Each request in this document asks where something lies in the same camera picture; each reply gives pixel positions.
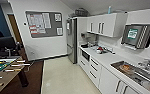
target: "cabinet door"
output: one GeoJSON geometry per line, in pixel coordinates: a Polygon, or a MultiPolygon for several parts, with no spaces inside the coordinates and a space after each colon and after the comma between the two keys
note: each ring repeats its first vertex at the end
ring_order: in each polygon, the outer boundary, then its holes
{"type": "Polygon", "coordinates": [[[116,14],[103,15],[103,35],[113,37],[115,27],[116,14]]]}
{"type": "Polygon", "coordinates": [[[93,32],[100,34],[102,30],[102,15],[94,17],[93,32]]]}
{"type": "Polygon", "coordinates": [[[87,19],[87,32],[93,32],[94,16],[87,19]]]}
{"type": "Polygon", "coordinates": [[[123,82],[102,67],[99,90],[102,94],[120,94],[123,82]]]}
{"type": "Polygon", "coordinates": [[[128,85],[124,84],[121,94],[139,94],[139,93],[130,88],[128,85]]]}

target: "drawer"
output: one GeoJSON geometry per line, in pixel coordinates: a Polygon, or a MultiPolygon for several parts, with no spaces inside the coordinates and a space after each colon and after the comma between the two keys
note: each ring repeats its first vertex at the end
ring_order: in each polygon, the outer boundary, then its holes
{"type": "Polygon", "coordinates": [[[94,58],[90,59],[90,67],[98,73],[101,72],[101,64],[99,64],[94,58]]]}
{"type": "Polygon", "coordinates": [[[92,73],[94,73],[94,75],[96,75],[97,77],[100,77],[101,69],[97,69],[97,68],[95,68],[95,66],[90,64],[90,70],[92,71],[92,73]]]}
{"type": "Polygon", "coordinates": [[[95,75],[95,73],[92,70],[89,71],[89,75],[88,76],[91,79],[91,81],[94,83],[94,85],[98,88],[99,77],[97,75],[95,75]]]}
{"type": "Polygon", "coordinates": [[[86,72],[86,74],[88,75],[88,71],[89,71],[89,63],[85,62],[83,59],[79,59],[79,65],[81,66],[81,68],[86,72]]]}

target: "upper cabinet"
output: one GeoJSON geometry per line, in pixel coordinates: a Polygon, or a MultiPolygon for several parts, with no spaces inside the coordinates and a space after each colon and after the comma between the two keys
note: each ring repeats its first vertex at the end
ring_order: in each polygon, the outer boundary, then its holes
{"type": "Polygon", "coordinates": [[[113,13],[88,17],[87,31],[108,37],[121,37],[127,13],[113,13]]]}

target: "paper towel dispenser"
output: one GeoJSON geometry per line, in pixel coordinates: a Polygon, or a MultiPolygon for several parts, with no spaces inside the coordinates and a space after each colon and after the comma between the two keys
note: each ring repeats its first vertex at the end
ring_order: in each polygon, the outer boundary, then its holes
{"type": "Polygon", "coordinates": [[[121,44],[128,44],[137,49],[150,45],[150,24],[126,25],[121,44]]]}

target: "stainless steel refrigerator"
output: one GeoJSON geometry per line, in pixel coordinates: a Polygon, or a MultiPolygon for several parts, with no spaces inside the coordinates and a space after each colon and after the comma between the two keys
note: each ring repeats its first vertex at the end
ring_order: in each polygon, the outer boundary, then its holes
{"type": "Polygon", "coordinates": [[[67,53],[73,64],[77,63],[77,19],[67,20],[67,53]]]}

